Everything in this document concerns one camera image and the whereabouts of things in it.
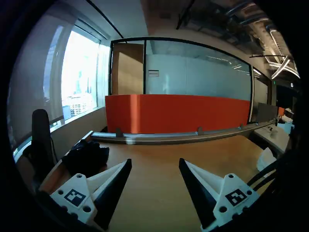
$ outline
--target orange panel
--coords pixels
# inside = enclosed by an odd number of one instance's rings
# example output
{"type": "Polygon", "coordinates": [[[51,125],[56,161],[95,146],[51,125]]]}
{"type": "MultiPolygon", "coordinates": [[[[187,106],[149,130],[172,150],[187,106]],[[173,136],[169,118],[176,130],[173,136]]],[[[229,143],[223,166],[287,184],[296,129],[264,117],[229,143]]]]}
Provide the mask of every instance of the orange panel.
{"type": "Polygon", "coordinates": [[[107,127],[115,133],[181,133],[246,125],[250,101],[190,95],[106,96],[107,127]]]}
{"type": "Polygon", "coordinates": [[[283,115],[284,115],[284,108],[279,107],[278,112],[279,112],[279,115],[280,115],[280,116],[283,116],[283,115]]]}

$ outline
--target screw hole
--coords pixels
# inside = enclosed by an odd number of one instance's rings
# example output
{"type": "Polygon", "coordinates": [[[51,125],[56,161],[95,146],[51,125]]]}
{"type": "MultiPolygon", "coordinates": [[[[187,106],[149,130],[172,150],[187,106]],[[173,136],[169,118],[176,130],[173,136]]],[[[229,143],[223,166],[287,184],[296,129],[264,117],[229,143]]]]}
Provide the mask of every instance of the screw hole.
{"type": "Polygon", "coordinates": [[[232,219],[236,219],[238,217],[238,214],[234,213],[232,216],[232,219]]]}
{"type": "Polygon", "coordinates": [[[78,215],[76,213],[71,213],[72,217],[78,219],[78,215]]]}
{"type": "Polygon", "coordinates": [[[224,212],[227,211],[227,208],[226,208],[225,206],[221,206],[221,207],[219,208],[219,211],[220,211],[221,213],[224,213],[224,212]]]}
{"type": "Polygon", "coordinates": [[[91,208],[86,205],[86,206],[83,207],[83,211],[85,211],[86,213],[90,213],[91,212],[91,208]]]}
{"type": "Polygon", "coordinates": [[[68,208],[67,208],[65,205],[61,206],[61,208],[62,208],[65,212],[68,211],[68,208]]]}

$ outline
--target black frame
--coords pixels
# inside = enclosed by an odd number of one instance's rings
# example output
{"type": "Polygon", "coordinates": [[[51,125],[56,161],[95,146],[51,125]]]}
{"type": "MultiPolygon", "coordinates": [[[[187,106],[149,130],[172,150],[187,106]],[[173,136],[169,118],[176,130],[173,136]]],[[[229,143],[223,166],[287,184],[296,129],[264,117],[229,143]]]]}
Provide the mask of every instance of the black frame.
{"type": "Polygon", "coordinates": [[[223,51],[219,48],[215,48],[206,44],[202,44],[202,43],[198,43],[198,42],[194,42],[194,41],[190,41],[190,40],[185,40],[185,39],[177,39],[177,38],[167,38],[167,37],[134,37],[134,38],[125,38],[125,39],[115,39],[112,40],[110,42],[110,56],[109,56],[109,77],[108,77],[108,89],[109,89],[109,95],[112,95],[112,54],[113,54],[113,48],[114,48],[114,44],[115,43],[123,43],[123,42],[130,42],[130,41],[144,41],[144,53],[143,53],[143,77],[144,77],[144,83],[143,83],[143,93],[146,93],[146,46],[147,46],[147,40],[156,40],[156,41],[171,41],[171,42],[180,42],[180,43],[187,43],[187,44],[192,44],[192,45],[196,45],[196,46],[201,46],[204,48],[209,48],[218,52],[221,52],[223,54],[226,54],[228,56],[231,56],[237,60],[240,60],[241,62],[247,64],[250,68],[249,68],[249,73],[250,73],[250,77],[251,77],[251,95],[250,95],[250,109],[249,109],[249,114],[248,114],[248,119],[247,119],[247,124],[249,124],[249,118],[250,118],[250,114],[251,114],[251,106],[252,106],[252,91],[253,91],[253,74],[252,74],[252,68],[253,66],[250,65],[248,62],[240,59],[237,56],[234,56],[226,51],[223,51]]]}

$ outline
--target glass partition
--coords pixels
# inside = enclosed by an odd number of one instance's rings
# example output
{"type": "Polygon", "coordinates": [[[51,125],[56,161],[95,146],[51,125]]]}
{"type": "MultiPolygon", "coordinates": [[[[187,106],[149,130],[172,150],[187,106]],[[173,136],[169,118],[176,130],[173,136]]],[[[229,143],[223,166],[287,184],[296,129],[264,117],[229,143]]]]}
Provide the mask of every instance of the glass partition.
{"type": "Polygon", "coordinates": [[[250,100],[250,66],[193,44],[150,40],[146,94],[181,94],[250,100]]]}

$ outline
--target ceiling light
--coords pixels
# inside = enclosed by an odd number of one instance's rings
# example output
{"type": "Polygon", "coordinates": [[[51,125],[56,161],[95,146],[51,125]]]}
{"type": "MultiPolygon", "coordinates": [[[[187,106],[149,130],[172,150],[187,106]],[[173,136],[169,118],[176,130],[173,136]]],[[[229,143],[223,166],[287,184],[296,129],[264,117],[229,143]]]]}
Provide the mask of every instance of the ceiling light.
{"type": "Polygon", "coordinates": [[[260,73],[258,70],[253,69],[254,72],[256,72],[258,75],[262,75],[262,73],[260,73]]]}
{"type": "MultiPolygon", "coordinates": [[[[281,66],[281,64],[275,63],[275,62],[269,62],[269,66],[273,66],[273,67],[277,67],[279,68],[281,66]]],[[[285,71],[289,71],[290,73],[293,73],[295,76],[297,76],[299,79],[301,78],[298,74],[297,71],[295,71],[294,69],[290,68],[290,67],[284,67],[285,71]]]]}
{"type": "Polygon", "coordinates": [[[279,75],[279,73],[287,66],[287,64],[290,62],[290,59],[287,58],[287,56],[284,58],[283,63],[280,65],[280,67],[277,69],[277,71],[272,75],[272,79],[274,79],[276,76],[279,75]]]}

